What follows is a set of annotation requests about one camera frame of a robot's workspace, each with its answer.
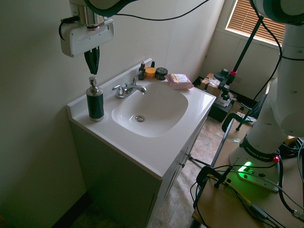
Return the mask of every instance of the white wall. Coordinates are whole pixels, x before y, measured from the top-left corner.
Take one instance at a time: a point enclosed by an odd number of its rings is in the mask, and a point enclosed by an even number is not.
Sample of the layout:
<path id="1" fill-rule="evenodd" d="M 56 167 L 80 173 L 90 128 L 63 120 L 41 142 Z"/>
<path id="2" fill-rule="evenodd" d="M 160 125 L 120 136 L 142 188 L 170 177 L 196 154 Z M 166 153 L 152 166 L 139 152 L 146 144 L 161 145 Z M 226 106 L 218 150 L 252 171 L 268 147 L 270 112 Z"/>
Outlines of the white wall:
<path id="1" fill-rule="evenodd" d="M 102 84 L 151 57 L 194 80 L 224 0 L 175 21 L 114 16 L 115 37 L 101 46 Z M 142 0 L 121 12 L 179 15 L 201 0 Z M 58 26 L 68 1 L 4 1 L 0 7 L 0 214 L 16 227 L 51 227 L 85 192 L 66 113 L 90 76 L 83 56 L 62 54 Z"/>
<path id="2" fill-rule="evenodd" d="M 234 0 L 226 0 L 224 3 L 200 72 L 201 77 L 205 77 L 210 72 L 220 72 L 223 68 L 232 70 L 248 40 L 247 37 L 223 29 L 233 2 Z M 278 58 L 278 47 L 254 39 L 237 70 L 237 76 L 242 79 L 240 82 L 234 81 L 230 85 L 231 90 L 253 99 L 271 76 Z"/>

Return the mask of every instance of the red light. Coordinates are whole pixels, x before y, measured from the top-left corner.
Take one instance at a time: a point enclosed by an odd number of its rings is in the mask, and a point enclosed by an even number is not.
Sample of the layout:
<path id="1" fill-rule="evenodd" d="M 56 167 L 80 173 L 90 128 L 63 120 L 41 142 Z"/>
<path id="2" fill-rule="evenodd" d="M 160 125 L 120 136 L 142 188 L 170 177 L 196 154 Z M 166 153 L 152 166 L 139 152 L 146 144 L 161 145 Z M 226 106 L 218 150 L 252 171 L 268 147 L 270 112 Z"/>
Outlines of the red light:
<path id="1" fill-rule="evenodd" d="M 279 157 L 278 155 L 275 155 L 275 156 L 274 156 L 274 162 L 275 162 L 275 163 L 280 162 L 280 157 Z"/>

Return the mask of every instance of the white countertop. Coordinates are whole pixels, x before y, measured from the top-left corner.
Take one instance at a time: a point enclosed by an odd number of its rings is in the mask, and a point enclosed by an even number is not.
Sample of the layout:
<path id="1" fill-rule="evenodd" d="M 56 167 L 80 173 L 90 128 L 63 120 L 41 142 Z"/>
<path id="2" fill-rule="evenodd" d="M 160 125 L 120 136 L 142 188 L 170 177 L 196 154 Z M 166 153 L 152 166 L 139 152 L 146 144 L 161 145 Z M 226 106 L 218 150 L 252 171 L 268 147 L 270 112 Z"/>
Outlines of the white countertop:
<path id="1" fill-rule="evenodd" d="M 132 95 L 125 99 L 117 99 L 112 87 L 130 82 L 138 72 L 139 66 L 137 65 L 99 86 L 104 93 L 104 119 L 102 121 L 93 122 L 89 119 L 86 95 L 67 105 L 68 117 L 71 122 L 161 180 L 196 127 L 207 115 L 216 98 L 197 88 L 178 90 L 187 98 L 188 108 L 177 124 L 158 137 L 146 137 L 133 133 L 112 118 L 113 109 Z M 141 86 L 149 83 L 162 83 L 171 89 L 167 80 L 160 81 L 154 78 L 137 82 Z"/>

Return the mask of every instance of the wooden table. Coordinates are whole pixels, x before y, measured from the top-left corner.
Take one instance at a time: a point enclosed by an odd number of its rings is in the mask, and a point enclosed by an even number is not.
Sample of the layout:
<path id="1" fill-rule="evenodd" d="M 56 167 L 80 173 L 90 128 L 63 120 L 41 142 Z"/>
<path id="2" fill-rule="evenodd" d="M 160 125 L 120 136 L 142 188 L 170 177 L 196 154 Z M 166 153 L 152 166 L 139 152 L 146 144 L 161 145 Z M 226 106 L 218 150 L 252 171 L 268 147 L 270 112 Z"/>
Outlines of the wooden table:
<path id="1" fill-rule="evenodd" d="M 233 139 L 242 140 L 251 125 L 244 124 L 240 131 L 236 131 L 239 122 L 234 121 L 232 128 L 227 136 L 223 148 L 214 167 L 229 164 L 228 155 L 239 146 Z M 300 205 L 303 205 L 302 180 L 298 171 L 297 158 L 283 161 L 284 164 L 284 182 L 283 189 Z M 241 180 L 236 173 L 230 173 L 228 178 L 245 197 L 258 205 L 281 224 L 287 228 L 303 228 L 304 223 L 294 218 L 291 213 L 282 204 L 279 194 L 273 193 L 267 189 L 261 188 L 252 183 Z M 234 191 L 223 184 L 216 189 L 214 180 L 209 180 L 201 192 L 198 201 L 199 211 L 211 228 L 269 228 L 270 226 L 254 220 L 247 213 Z M 289 198 L 285 196 L 287 204 L 298 211 L 301 211 Z M 195 208 L 192 218 L 201 222 L 200 216 Z"/>

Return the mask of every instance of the window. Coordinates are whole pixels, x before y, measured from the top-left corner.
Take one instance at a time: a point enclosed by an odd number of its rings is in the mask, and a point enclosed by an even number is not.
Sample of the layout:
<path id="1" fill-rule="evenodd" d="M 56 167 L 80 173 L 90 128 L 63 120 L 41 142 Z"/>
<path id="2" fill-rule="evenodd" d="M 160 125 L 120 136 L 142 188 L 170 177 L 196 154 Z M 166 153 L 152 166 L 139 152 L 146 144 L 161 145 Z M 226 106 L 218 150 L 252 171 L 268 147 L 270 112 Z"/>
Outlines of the window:
<path id="1" fill-rule="evenodd" d="M 237 0 L 234 10 L 230 15 L 226 29 L 232 32 L 245 33 L 247 35 L 250 35 L 257 23 L 257 20 L 257 15 L 254 9 L 251 7 L 249 0 Z M 263 22 L 282 44 L 285 25 L 274 22 L 269 18 L 264 18 Z M 275 43 L 273 37 L 262 25 L 260 25 L 255 37 Z"/>

